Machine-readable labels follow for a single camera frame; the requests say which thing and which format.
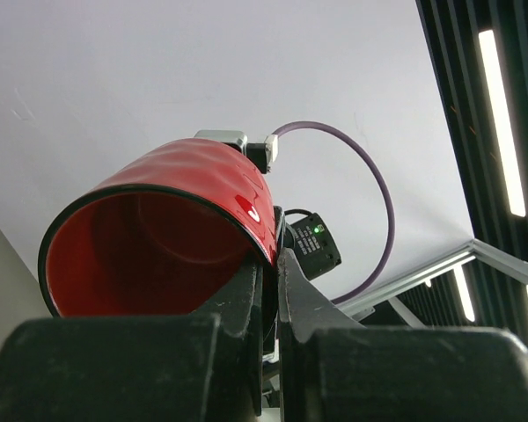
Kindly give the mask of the red mug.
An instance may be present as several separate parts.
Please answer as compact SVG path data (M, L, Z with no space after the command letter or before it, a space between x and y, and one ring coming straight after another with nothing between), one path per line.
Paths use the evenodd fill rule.
M38 282L56 317L186 315L254 258L270 332L277 253L272 194L257 166L222 142L187 138L66 206L42 238Z

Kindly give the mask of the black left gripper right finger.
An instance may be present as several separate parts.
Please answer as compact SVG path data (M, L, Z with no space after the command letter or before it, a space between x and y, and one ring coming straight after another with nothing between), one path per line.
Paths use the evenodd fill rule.
M528 349L487 328L366 328L308 281L280 208L285 421L528 421Z

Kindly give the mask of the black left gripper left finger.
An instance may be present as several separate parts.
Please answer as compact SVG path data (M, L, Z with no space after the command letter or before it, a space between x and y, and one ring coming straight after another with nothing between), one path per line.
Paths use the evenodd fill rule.
M254 421L262 268L184 316L48 318L0 349L0 421Z

